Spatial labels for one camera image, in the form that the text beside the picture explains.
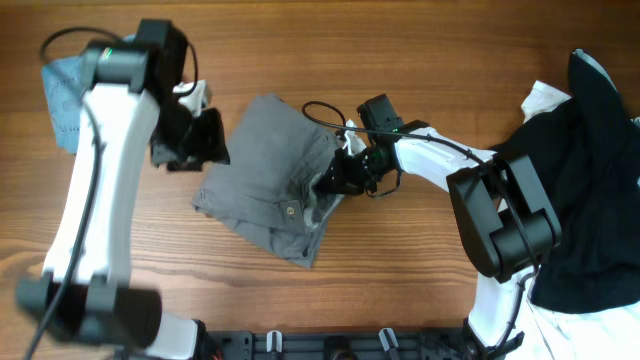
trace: brown floor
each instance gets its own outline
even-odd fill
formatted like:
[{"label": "brown floor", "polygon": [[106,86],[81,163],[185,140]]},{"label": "brown floor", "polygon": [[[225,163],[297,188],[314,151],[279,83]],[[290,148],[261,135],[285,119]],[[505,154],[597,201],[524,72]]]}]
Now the brown floor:
[{"label": "brown floor", "polygon": [[[258,94],[275,92],[294,107],[328,101],[357,118],[357,105],[385,92],[406,120],[487,147],[522,122],[520,104],[535,80],[566,89],[576,47],[607,68],[631,114],[640,115],[640,7],[537,4],[0,7],[0,359],[22,356],[34,330],[16,310],[14,284],[41,269],[74,161],[56,147],[41,85],[36,54],[51,32],[93,25],[128,34],[141,17],[172,19],[197,48],[227,135]],[[76,53],[87,39],[70,36],[52,55]],[[448,195],[426,181],[406,176],[389,198],[345,201],[306,270],[194,213],[190,198],[203,177],[151,165],[142,173],[133,282],[161,289],[166,309],[217,330],[316,331],[455,326],[473,304],[476,272]],[[38,358],[104,354],[46,340]]]}]

